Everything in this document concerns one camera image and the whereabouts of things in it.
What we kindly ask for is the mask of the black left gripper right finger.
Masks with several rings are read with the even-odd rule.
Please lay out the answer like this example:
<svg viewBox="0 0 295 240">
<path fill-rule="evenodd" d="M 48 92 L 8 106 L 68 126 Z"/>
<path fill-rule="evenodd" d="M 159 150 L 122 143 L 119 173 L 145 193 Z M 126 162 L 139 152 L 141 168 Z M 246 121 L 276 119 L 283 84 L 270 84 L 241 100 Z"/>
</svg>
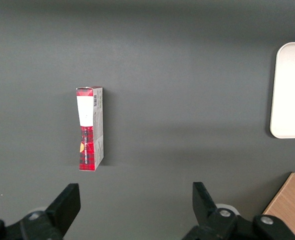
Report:
<svg viewBox="0 0 295 240">
<path fill-rule="evenodd" d="M 192 184 L 192 207 L 198 225 L 184 240 L 295 240 L 278 217 L 256 215 L 249 221 L 226 207 L 217 207 L 202 182 Z"/>
</svg>

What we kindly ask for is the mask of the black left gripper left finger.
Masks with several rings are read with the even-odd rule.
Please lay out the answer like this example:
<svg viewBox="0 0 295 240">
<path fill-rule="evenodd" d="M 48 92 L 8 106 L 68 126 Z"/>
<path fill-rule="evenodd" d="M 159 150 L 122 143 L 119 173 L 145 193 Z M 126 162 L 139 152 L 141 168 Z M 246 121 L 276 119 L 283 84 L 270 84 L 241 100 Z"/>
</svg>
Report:
<svg viewBox="0 0 295 240">
<path fill-rule="evenodd" d="M 79 184 L 70 183 L 45 210 L 8 226 L 0 219 L 0 240 L 62 240 L 80 209 Z"/>
</svg>

